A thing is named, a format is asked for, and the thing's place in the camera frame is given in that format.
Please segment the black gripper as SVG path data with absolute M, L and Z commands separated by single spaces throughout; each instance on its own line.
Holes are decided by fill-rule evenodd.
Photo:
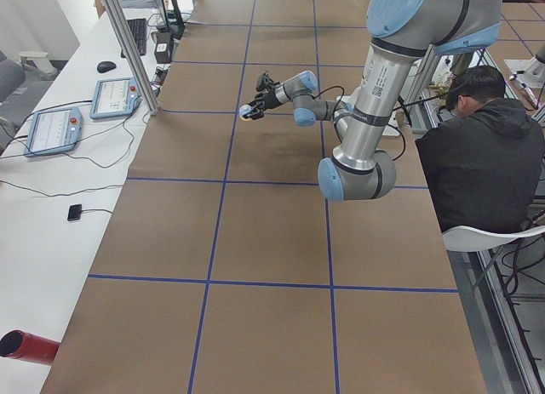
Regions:
M 275 109 L 281 106 L 281 101 L 276 95 L 276 89 L 263 90 L 258 93 L 255 98 L 247 104 L 243 105 L 244 109 L 256 109 L 257 111 L 251 111 L 247 118 L 250 120 L 257 120 L 264 117 L 265 110 Z

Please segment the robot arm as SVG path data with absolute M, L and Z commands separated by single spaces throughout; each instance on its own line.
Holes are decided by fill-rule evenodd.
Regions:
M 256 120 L 290 102 L 300 126 L 331 122 L 341 143 L 318 165 L 323 196 L 329 201 L 383 197 L 395 184 L 396 168 L 377 145 L 412 64 L 429 49 L 445 55 L 490 46 L 499 34 L 501 7 L 502 0 L 370 0 L 370 52 L 351 105 L 314 97 L 318 81 L 311 71 L 282 83 L 263 74 L 255 98 L 239 116 Z

